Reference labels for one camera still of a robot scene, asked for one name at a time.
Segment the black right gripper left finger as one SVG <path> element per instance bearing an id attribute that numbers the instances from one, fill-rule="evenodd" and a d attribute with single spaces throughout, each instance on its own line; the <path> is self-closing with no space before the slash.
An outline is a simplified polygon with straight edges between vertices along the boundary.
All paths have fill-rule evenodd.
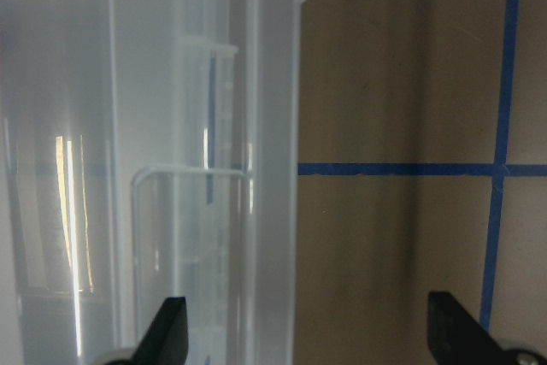
<path id="1" fill-rule="evenodd" d="M 168 297 L 133 353 L 131 364 L 184 365 L 188 354 L 186 300 L 184 297 Z"/>

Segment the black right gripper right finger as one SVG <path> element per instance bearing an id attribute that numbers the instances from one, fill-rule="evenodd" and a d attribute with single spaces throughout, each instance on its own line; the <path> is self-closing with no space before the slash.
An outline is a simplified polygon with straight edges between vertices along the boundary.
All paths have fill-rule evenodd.
<path id="1" fill-rule="evenodd" d="M 504 350 L 447 291 L 427 297 L 426 340 L 437 364 L 508 364 Z"/>

